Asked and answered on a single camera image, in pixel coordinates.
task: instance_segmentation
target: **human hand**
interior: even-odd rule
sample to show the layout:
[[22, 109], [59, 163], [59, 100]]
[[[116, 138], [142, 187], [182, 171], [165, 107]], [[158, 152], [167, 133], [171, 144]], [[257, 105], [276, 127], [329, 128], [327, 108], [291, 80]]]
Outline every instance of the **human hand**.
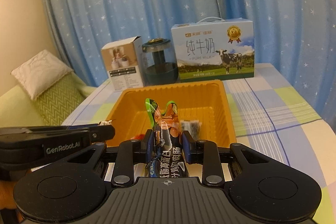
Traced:
[[13, 198], [13, 189], [15, 181], [1, 181], [0, 180], [0, 210], [2, 209], [16, 209]]

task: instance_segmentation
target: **small product box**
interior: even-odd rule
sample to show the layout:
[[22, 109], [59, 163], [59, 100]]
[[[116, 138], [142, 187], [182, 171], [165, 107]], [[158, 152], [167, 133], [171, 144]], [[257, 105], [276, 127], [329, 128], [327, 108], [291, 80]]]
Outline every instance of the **small product box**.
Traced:
[[181, 82], [254, 76], [251, 20], [179, 24], [172, 27], [171, 34]]
[[142, 52], [141, 37], [131, 37], [107, 43], [101, 49], [107, 74], [114, 91], [144, 86], [138, 56]]

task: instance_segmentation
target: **cream wall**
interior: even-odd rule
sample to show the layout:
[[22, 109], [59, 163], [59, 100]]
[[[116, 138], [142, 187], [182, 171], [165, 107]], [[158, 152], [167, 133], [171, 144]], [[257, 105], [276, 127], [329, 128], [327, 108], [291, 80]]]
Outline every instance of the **cream wall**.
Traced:
[[43, 49], [55, 54], [42, 0], [0, 0], [0, 96], [17, 84], [11, 71]]

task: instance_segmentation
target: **snack wrapper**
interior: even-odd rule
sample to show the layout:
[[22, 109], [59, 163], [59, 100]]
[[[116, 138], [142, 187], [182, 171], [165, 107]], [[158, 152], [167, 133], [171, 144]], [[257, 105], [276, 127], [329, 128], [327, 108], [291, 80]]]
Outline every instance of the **snack wrapper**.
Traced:
[[169, 101], [161, 114], [158, 104], [146, 99], [146, 109], [154, 132], [152, 160], [146, 165], [145, 176], [154, 178], [188, 177], [182, 156], [182, 130], [177, 105]]

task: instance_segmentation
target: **crosshair symbol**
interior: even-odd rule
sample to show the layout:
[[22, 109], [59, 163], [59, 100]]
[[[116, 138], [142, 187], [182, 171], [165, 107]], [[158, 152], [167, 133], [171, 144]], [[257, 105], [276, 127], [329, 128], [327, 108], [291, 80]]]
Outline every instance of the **crosshair symbol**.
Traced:
[[171, 181], [171, 180], [165, 180], [164, 182], [163, 182], [164, 184], [166, 184], [166, 185], [170, 185], [170, 184], [172, 184], [173, 182]]

